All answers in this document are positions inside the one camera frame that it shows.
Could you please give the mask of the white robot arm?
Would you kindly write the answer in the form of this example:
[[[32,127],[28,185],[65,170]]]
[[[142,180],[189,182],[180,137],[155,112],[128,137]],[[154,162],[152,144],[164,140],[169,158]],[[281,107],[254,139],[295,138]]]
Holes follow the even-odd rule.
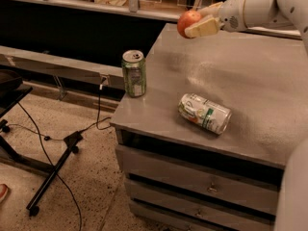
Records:
[[[223,30],[242,32],[266,29],[295,29],[300,46],[308,45],[307,0],[226,0],[197,12],[199,19],[184,27],[184,36],[207,37]],[[274,231],[308,231],[308,141],[291,153],[285,167],[278,199]]]

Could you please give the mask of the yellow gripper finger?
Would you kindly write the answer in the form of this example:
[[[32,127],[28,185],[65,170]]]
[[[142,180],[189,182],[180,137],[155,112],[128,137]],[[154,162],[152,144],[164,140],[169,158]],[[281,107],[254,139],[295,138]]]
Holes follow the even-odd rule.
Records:
[[[220,30],[220,21],[217,17],[207,15],[184,30],[189,39],[212,36]]]
[[[222,6],[222,2],[217,2],[215,4],[208,6],[208,7],[204,7],[202,9],[198,10],[198,12],[201,14],[202,17],[208,16],[208,15],[212,15],[213,17],[217,17],[218,16],[218,10],[221,6]]]

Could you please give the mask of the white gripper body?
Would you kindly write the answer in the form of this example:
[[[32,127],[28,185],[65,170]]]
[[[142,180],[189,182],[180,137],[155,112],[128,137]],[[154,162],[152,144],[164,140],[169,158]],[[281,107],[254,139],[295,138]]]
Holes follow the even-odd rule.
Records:
[[[241,32],[247,29],[244,23],[245,0],[226,0],[218,9],[221,29],[227,32]]]

